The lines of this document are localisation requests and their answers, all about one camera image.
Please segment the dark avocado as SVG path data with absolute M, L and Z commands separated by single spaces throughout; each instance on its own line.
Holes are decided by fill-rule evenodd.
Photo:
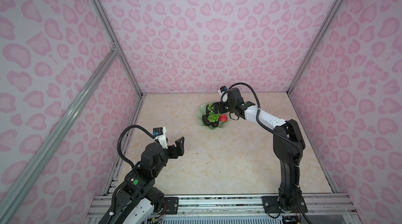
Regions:
M 212 122 L 212 123 L 211 123 L 211 126 L 212 126 L 213 128 L 218 127 L 218 126 L 219 126 L 219 121 Z
M 208 104 L 206 106 L 206 114 L 209 115 L 210 113 L 213 113 L 213 105 L 212 104 Z
M 210 126 L 211 125 L 211 122 L 209 121 L 209 117 L 207 116 L 207 115 L 203 115 L 202 116 L 202 121 L 203 121 L 203 124 L 205 125 L 205 126 Z

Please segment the green fake grape bunch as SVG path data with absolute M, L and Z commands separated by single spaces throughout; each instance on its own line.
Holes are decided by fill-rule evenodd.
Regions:
M 209 117 L 209 121 L 212 123 L 212 122 L 215 122 L 215 121 L 219 121 L 220 114 L 210 113 L 207 116 Z

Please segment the red fake apple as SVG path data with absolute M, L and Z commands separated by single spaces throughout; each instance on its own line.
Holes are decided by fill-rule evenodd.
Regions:
M 219 121 L 220 121 L 220 122 L 227 122 L 227 120 L 228 120 L 228 117 L 227 117 L 226 114 L 221 114 L 221 115 L 219 116 Z

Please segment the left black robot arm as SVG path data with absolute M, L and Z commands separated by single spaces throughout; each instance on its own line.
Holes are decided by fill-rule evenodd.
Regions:
M 164 212 L 164 194 L 155 187 L 155 180 L 168 160 L 184 154 L 185 138 L 164 149 L 161 144 L 146 146 L 141 160 L 125 176 L 112 194 L 111 206 L 101 224 L 141 224 L 152 214 Z

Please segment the light green wavy fruit bowl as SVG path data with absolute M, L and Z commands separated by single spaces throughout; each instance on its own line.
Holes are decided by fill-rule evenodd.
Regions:
M 229 122 L 228 114 L 214 112 L 212 103 L 199 106 L 196 117 L 201 126 L 210 130 L 223 128 Z

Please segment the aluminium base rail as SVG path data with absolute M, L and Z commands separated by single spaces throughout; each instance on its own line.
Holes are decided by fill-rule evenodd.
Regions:
M 176 214 L 152 214 L 142 224 L 360 224 L 350 197 L 342 193 L 304 194 L 300 209 L 281 211 L 274 194 L 166 195 L 179 200 Z M 111 195 L 93 200 L 86 224 L 100 224 Z

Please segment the aluminium frame diagonal bar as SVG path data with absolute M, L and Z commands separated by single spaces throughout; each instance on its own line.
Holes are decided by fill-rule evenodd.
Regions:
M 92 77 L 88 80 L 61 120 L 56 124 L 44 144 L 27 164 L 18 180 L 1 202 L 1 223 L 8 224 L 20 205 L 53 157 L 61 141 L 66 137 L 78 116 L 92 97 L 108 69 L 113 65 L 118 50 L 111 50 Z

